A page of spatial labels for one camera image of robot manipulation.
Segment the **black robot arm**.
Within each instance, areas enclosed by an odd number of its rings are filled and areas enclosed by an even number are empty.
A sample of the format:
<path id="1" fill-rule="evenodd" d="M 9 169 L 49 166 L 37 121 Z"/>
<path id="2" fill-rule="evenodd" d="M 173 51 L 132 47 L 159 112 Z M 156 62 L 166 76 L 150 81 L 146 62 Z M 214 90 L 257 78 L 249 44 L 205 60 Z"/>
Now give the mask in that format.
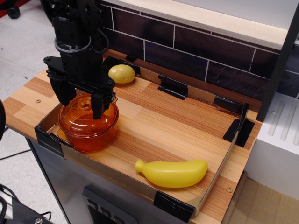
<path id="1" fill-rule="evenodd" d="M 115 81 L 102 69 L 109 41 L 101 31 L 101 10 L 93 0 L 43 0 L 55 31 L 59 57 L 47 56 L 48 77 L 59 102 L 67 106 L 76 90 L 91 94 L 93 119 L 101 119 L 115 93 Z"/>

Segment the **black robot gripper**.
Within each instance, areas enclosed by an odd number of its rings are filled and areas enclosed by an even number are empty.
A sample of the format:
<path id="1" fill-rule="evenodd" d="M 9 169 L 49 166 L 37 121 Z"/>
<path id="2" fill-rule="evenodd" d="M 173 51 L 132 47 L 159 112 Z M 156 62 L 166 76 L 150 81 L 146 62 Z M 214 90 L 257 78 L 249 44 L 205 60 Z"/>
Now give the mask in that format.
<path id="1" fill-rule="evenodd" d="M 67 106 L 76 97 L 76 89 L 90 93 L 93 119 L 101 119 L 115 98 L 115 81 L 102 69 L 103 53 L 108 48 L 57 49 L 60 57 L 47 56 L 43 61 L 59 102 Z"/>

